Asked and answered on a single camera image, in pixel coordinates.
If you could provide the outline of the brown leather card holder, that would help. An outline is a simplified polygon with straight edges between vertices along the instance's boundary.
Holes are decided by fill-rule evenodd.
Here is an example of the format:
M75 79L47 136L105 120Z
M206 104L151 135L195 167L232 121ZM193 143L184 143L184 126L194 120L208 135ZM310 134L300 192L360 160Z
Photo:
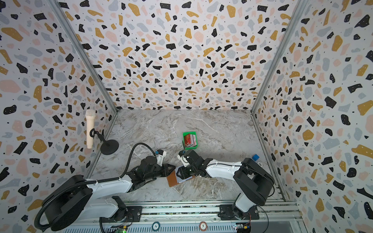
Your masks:
M183 182L185 182L185 181L191 180L191 179L193 179L193 178L195 178L195 176L191 176L191 177L189 177L189 178L182 179L182 178L180 178L180 177L178 177L178 176L176 175L176 172L175 172L175 171L173 171L169 176L167 176L167 181L168 181L168 185L169 185L169 187L173 187L173 186L176 186L176 185L178 185L178 184L181 184L181 183L183 183Z

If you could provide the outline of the red VIP card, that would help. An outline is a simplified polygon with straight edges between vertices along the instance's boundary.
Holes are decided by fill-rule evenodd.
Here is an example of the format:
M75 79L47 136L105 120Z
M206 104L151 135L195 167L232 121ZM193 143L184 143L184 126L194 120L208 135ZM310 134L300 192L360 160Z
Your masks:
M184 135L184 146L187 148L192 144L190 134Z

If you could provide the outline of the green plastic card tray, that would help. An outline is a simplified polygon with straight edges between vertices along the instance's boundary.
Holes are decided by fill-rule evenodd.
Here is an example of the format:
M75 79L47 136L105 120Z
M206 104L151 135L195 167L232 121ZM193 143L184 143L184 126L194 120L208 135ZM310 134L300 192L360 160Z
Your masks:
M183 133L183 147L185 150L194 150L198 147L196 132Z

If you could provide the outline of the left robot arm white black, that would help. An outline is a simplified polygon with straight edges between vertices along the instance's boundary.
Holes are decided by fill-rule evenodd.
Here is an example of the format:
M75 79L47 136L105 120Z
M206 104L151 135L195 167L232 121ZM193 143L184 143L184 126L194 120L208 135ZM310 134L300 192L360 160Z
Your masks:
M74 175L43 201L34 226L41 231L60 231L83 219L134 219L118 194L133 192L158 177L168 177L175 168L170 164L159 165L156 157L148 156L120 177L92 180Z

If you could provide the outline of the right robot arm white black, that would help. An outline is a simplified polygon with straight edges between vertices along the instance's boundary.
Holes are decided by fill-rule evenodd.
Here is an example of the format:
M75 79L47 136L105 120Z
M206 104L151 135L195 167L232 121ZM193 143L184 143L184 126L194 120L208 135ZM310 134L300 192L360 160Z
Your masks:
M247 219L256 206L264 206L275 192L275 180L252 158L242 162L221 162L204 159L194 150L182 150L177 155L183 166L176 170L176 177L186 180L192 176L224 178L235 181L241 193L231 206L220 206L222 220Z

